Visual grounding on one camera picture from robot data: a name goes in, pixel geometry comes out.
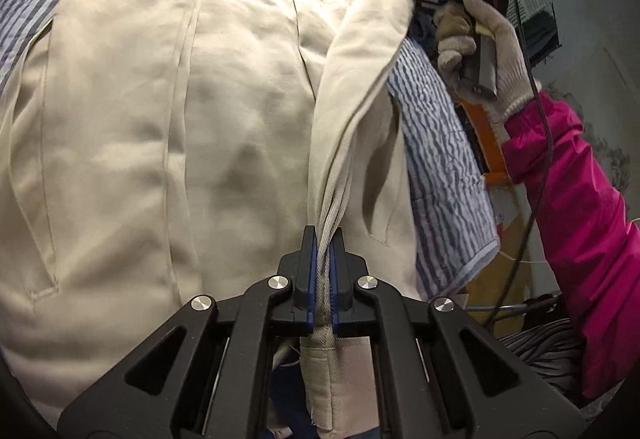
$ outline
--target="glove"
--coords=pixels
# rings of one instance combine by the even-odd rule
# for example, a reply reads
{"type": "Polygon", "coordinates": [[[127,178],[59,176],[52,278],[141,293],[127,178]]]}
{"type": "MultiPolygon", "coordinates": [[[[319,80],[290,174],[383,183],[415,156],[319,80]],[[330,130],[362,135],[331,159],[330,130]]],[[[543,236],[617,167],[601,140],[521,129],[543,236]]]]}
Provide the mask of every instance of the glove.
{"type": "Polygon", "coordinates": [[[463,0],[464,8],[450,2],[436,11],[438,27],[438,68],[449,90],[465,101],[481,103],[491,123],[505,122],[519,112],[532,98],[527,67],[520,50],[518,37],[511,23],[482,0],[463,0]],[[497,50],[497,101],[482,101],[478,95],[458,86],[460,66],[464,56],[476,51],[472,37],[471,17],[484,24],[494,34],[497,50]]]}

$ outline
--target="silver screw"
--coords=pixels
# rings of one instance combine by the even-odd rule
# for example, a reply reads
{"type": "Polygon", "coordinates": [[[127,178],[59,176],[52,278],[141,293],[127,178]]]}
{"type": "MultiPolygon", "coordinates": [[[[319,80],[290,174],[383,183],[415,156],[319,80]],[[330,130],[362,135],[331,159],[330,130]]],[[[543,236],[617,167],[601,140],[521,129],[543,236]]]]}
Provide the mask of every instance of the silver screw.
{"type": "Polygon", "coordinates": [[[454,307],[455,304],[453,303],[453,300],[451,298],[436,298],[433,301],[433,306],[435,307],[436,311],[440,311],[441,313],[450,313],[454,307]]]}
{"type": "Polygon", "coordinates": [[[284,289],[287,285],[289,285],[289,280],[286,276],[276,275],[269,279],[269,287],[271,289],[284,289]]]}
{"type": "Polygon", "coordinates": [[[193,300],[191,300],[191,308],[196,311],[206,311],[211,307],[212,300],[208,296],[201,294],[200,296],[196,296],[193,300]]]}
{"type": "Polygon", "coordinates": [[[358,285],[363,289],[375,289],[378,287],[378,279],[373,276],[361,276],[358,278],[358,285]]]}

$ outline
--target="person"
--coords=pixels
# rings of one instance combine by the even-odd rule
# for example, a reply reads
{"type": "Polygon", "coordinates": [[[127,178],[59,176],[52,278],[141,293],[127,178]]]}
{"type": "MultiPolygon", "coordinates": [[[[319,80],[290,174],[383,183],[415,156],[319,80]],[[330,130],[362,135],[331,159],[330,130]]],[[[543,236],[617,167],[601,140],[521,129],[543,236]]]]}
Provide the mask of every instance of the person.
{"type": "MultiPolygon", "coordinates": [[[[483,106],[490,122],[504,124],[510,136],[502,145],[508,171],[514,183],[526,186],[533,204],[547,140],[514,27],[481,0],[463,3],[464,9],[444,6],[434,18],[440,73],[453,94],[481,102],[458,86],[463,57],[476,50],[470,18],[494,33],[497,101],[483,106]]],[[[546,259],[582,343],[580,393],[591,401],[622,381],[640,356],[640,232],[626,222],[622,194],[581,137],[577,114],[536,85],[554,144],[536,219],[546,259]]]]}

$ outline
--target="pink jacket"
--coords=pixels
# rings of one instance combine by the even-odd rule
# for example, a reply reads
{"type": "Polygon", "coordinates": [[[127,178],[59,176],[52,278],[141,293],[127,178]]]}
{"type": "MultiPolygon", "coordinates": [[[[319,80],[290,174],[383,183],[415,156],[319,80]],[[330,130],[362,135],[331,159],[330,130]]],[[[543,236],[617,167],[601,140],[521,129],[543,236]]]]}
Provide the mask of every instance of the pink jacket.
{"type": "MultiPolygon", "coordinates": [[[[626,222],[625,202],[582,140],[582,126],[563,102],[542,95],[554,138],[554,161],[538,213],[546,259],[556,274],[575,329],[586,339],[582,394],[600,396],[640,356],[640,231],[626,222]]],[[[515,183],[534,202],[546,157],[540,114],[531,102],[505,124],[502,146],[515,183]]]]}

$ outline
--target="jacket sleeve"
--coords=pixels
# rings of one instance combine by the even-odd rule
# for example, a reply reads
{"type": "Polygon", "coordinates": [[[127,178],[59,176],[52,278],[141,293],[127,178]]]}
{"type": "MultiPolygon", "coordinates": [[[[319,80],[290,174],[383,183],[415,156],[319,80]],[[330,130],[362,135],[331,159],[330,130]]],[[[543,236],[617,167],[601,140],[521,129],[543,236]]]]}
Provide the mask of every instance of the jacket sleeve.
{"type": "MultiPolygon", "coordinates": [[[[591,399],[624,379],[640,355],[640,232],[626,222],[622,195],[581,138],[578,116],[541,96],[554,159],[537,222],[572,324],[586,340],[582,394],[591,399]]],[[[505,127],[511,136],[502,146],[507,168],[533,203],[546,161],[536,105],[530,102],[505,127]]]]}

